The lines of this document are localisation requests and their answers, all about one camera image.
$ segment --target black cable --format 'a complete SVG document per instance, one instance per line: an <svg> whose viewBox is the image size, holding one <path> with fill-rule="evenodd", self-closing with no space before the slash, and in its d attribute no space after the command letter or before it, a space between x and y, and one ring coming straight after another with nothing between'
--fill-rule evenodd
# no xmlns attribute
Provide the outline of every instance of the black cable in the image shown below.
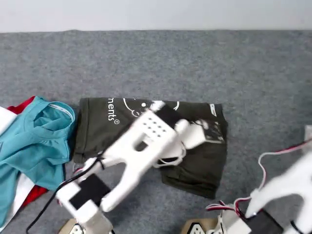
<svg viewBox="0 0 312 234"><path fill-rule="evenodd" d="M297 226L295 225L295 223L294 223L293 220L291 221L291 225L292 225L292 227L293 227L299 234L303 234L303 232L300 231L300 230L297 228Z"/></svg>
<svg viewBox="0 0 312 234"><path fill-rule="evenodd" d="M26 228L26 234L29 234L29 229L31 229L34 224L40 219L40 217L42 216L42 214L45 212L45 210L48 208L48 206L51 204L51 202L53 201L53 199L55 198L57 192L63 188L65 185L75 181L76 179L82 177L83 175L87 174L87 172L89 172L98 162L101 163L101 158L98 157L96 158L96 160L94 161L94 163L89 167L87 168L85 171L81 172L80 174L64 181L63 183L61 183L58 188L54 191L54 193L52 194L52 196L50 197L50 199L48 200L48 202L45 204L45 206L43 207L43 209L40 211L40 213L37 215L37 217L34 219L34 221L32 221L32 223Z"/></svg>

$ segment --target shirt label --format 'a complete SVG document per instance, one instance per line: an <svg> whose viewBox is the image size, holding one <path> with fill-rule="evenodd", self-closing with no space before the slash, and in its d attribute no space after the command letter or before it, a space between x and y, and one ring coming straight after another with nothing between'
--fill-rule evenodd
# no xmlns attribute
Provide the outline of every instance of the shirt label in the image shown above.
<svg viewBox="0 0 312 234"><path fill-rule="evenodd" d="M216 117L215 105L214 104L210 104L210 110L211 110L211 114L213 114Z"/></svg>

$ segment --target clothing pile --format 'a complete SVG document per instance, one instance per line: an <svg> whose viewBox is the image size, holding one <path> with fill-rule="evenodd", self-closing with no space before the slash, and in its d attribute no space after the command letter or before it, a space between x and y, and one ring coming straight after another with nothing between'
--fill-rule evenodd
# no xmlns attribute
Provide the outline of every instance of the clothing pile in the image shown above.
<svg viewBox="0 0 312 234"><path fill-rule="evenodd" d="M76 163L97 157L119 132L152 105L152 100L82 98L77 121L62 102L31 97L19 106L0 107L0 232L17 213L64 179L70 155ZM206 142L187 150L177 166L161 167L162 182L214 199L227 154L227 122L221 104L165 101L204 129Z"/></svg>

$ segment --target gray carpet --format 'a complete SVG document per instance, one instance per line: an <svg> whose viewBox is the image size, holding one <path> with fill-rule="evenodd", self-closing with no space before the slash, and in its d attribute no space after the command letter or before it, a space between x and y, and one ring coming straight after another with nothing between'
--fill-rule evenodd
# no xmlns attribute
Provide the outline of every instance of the gray carpet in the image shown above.
<svg viewBox="0 0 312 234"><path fill-rule="evenodd" d="M74 106L81 97L102 96L221 102L230 126L217 199L233 202L259 185L261 152L303 140L304 125L312 124L311 64L312 32L0 34L0 106L32 95ZM265 159L269 177L299 154ZM109 168L101 177L114 185L121 171ZM50 195L27 206L3 234L23 233ZM284 198L267 209L287 225L300 201ZM117 234L177 234L189 218L216 215L204 210L211 202L162 184L151 169L107 216ZM53 202L31 233L55 234L70 217Z"/></svg>

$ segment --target white cloth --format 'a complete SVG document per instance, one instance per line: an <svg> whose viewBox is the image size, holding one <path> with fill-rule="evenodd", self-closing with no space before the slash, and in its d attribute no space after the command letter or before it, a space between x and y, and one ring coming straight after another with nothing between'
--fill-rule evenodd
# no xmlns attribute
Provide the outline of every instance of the white cloth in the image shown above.
<svg viewBox="0 0 312 234"><path fill-rule="evenodd" d="M0 107L0 135L13 123L16 116L13 112Z"/></svg>
<svg viewBox="0 0 312 234"><path fill-rule="evenodd" d="M17 180L16 194L11 206L11 210L6 217L4 225L0 227L0 233L6 227L6 225L8 225L8 223L12 220L15 214L19 211L24 200L27 198L28 194L33 189L34 185L35 184L25 174L20 174Z"/></svg>

